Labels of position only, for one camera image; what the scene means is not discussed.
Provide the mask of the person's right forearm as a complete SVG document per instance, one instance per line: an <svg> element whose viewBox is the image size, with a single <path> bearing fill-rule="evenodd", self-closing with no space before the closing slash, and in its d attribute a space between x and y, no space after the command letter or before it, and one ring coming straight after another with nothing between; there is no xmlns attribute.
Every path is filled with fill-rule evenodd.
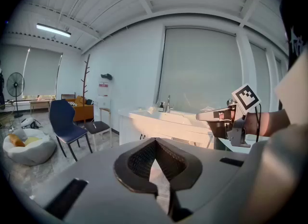
<svg viewBox="0 0 308 224"><path fill-rule="evenodd" d="M257 135L257 115L248 113L244 123L247 134ZM275 132L290 125L290 120L285 110L276 112L262 112L260 117L259 136L271 137Z"/></svg>

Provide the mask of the large grey window blind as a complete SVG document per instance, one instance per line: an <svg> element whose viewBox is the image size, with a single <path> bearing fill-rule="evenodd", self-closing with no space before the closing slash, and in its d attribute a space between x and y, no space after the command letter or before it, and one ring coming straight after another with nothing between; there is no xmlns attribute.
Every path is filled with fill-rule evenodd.
<svg viewBox="0 0 308 224"><path fill-rule="evenodd" d="M226 107L231 93L241 85L234 35L199 28L166 30L159 102L196 114Z"/></svg>

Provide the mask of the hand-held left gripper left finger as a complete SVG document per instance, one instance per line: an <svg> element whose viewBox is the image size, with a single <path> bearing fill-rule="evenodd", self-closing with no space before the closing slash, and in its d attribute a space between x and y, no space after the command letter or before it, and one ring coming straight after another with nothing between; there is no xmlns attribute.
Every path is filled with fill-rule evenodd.
<svg viewBox="0 0 308 224"><path fill-rule="evenodd" d="M115 177L114 162L141 140L89 154L39 186L33 200L42 208L73 179L87 185L64 218L68 224L173 224L154 195L134 193Z"/></svg>

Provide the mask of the small wooden table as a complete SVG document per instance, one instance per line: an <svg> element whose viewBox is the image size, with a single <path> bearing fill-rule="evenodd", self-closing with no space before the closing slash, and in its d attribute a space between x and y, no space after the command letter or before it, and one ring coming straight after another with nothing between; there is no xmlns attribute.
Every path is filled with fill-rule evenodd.
<svg viewBox="0 0 308 224"><path fill-rule="evenodd" d="M34 112L35 109L47 108L50 110L50 100L31 100L30 103L30 113Z"/></svg>

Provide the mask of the white wash basin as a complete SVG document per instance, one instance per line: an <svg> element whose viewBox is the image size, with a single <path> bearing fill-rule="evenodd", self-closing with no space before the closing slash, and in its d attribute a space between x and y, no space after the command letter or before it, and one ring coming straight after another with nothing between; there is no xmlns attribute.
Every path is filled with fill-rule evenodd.
<svg viewBox="0 0 308 224"><path fill-rule="evenodd" d="M214 136L205 121L198 121L195 114L171 110L170 113L146 109L121 109L119 114L119 144L160 137L177 142L213 149Z"/></svg>

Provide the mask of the orange sofa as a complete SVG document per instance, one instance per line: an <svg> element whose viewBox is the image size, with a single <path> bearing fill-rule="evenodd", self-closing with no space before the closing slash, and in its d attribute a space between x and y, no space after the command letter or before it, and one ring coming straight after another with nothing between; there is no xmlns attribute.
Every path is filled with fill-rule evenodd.
<svg viewBox="0 0 308 224"><path fill-rule="evenodd" d="M73 107L75 115L73 122L85 121L94 118L94 105L91 99L84 99L82 96L77 96L75 99L66 99Z"/></svg>

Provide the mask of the dark blue chair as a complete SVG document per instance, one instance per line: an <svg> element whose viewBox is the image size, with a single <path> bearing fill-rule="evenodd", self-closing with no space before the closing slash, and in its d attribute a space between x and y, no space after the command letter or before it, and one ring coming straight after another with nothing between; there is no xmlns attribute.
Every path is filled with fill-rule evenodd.
<svg viewBox="0 0 308 224"><path fill-rule="evenodd" d="M79 139L82 137L86 138L89 150L93 153L91 148L87 130L80 126L74 124L73 119L75 116L75 110L73 107L64 99L54 100L51 102L50 111L49 111L49 120L53 129L53 132L56 136L58 145L66 157L62 144L66 144L74 158L77 161L77 158L72 150L71 144L77 142L79 144Z"/></svg>

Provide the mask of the black standing fan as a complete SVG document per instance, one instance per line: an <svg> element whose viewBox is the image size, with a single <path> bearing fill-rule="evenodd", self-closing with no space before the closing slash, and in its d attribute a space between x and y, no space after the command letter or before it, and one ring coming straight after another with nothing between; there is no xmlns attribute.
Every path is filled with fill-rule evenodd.
<svg viewBox="0 0 308 224"><path fill-rule="evenodd" d="M12 73L7 79L7 91L8 94L15 98L16 104L16 113L14 115L15 118L20 118L23 116L22 113L19 112L17 97L19 97L24 90L24 77L19 72Z"/></svg>

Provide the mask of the long ceiling light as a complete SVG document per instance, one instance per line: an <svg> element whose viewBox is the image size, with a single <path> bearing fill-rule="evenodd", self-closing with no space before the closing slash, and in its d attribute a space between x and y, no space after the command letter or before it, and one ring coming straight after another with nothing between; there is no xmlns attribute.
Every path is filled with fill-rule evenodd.
<svg viewBox="0 0 308 224"><path fill-rule="evenodd" d="M57 35L61 35L61 36L67 37L67 38L71 37L71 33L69 33L69 32L66 32L64 30L60 30L60 29L57 29L57 28L54 28L54 27L51 27L51 26L47 26L47 25L44 25L44 24L37 23L36 28L43 30L43 31L48 31L50 33L54 33L54 34L57 34Z"/></svg>

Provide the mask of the white round floor cushion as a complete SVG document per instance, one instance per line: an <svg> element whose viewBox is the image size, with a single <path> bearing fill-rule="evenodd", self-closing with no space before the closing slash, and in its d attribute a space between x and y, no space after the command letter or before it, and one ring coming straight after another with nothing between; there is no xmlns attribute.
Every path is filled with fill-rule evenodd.
<svg viewBox="0 0 308 224"><path fill-rule="evenodd" d="M9 136L6 136L3 150L16 163L36 166L46 162L55 152L55 141L39 129L18 129L13 134L17 135L25 146L13 145Z"/></svg>

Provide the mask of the white sign red label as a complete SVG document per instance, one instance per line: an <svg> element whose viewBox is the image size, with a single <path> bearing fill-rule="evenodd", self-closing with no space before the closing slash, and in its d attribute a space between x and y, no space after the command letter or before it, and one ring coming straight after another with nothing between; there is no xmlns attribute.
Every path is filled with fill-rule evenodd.
<svg viewBox="0 0 308 224"><path fill-rule="evenodd" d="M107 97L110 95L110 82L109 81L99 81L97 93L99 96Z"/></svg>

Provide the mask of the brown wooden coat rack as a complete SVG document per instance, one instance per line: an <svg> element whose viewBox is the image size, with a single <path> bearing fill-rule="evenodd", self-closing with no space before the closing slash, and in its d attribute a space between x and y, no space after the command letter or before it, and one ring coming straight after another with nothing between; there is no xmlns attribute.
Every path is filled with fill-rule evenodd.
<svg viewBox="0 0 308 224"><path fill-rule="evenodd" d="M87 74L90 72L89 71L89 61L90 61L90 54L87 57L87 60L84 61L86 63L85 65L85 72L84 72L84 78L81 80L83 83L83 89L82 89L82 97L83 97L83 122L86 123L86 119L85 119L85 93L86 91L86 78L87 78Z"/></svg>

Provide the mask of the person's black printed t-shirt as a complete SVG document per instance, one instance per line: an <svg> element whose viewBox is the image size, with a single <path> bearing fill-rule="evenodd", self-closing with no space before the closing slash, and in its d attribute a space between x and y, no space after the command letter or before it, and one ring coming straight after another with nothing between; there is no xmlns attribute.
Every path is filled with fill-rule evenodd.
<svg viewBox="0 0 308 224"><path fill-rule="evenodd" d="M280 12L288 40L288 69L291 69L308 48L308 0L282 0Z"/></svg>

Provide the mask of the brown seat wooden chair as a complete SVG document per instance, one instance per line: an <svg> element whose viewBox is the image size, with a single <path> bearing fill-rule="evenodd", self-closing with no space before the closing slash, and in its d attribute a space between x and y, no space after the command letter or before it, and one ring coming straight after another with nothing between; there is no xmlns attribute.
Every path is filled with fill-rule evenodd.
<svg viewBox="0 0 308 224"><path fill-rule="evenodd" d="M87 122L85 123L86 130L92 135L93 144L94 144L94 150L97 151L97 143L96 143L96 135L100 134L101 136L104 133L109 132L110 134L110 147L113 147L112 142L112 128L111 128L111 110L109 108L99 108L100 111L100 119L102 119L102 112L106 111L109 114L109 124L104 123L102 120L99 121L93 121L93 122Z"/></svg>

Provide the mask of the white floor appliance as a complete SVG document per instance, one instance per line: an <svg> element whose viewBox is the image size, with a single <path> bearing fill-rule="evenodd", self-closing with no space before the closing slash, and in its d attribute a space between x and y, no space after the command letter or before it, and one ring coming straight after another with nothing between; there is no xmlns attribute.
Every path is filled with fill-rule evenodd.
<svg viewBox="0 0 308 224"><path fill-rule="evenodd" d="M36 121L32 117L26 118L21 122L22 129L35 129L36 127Z"/></svg>

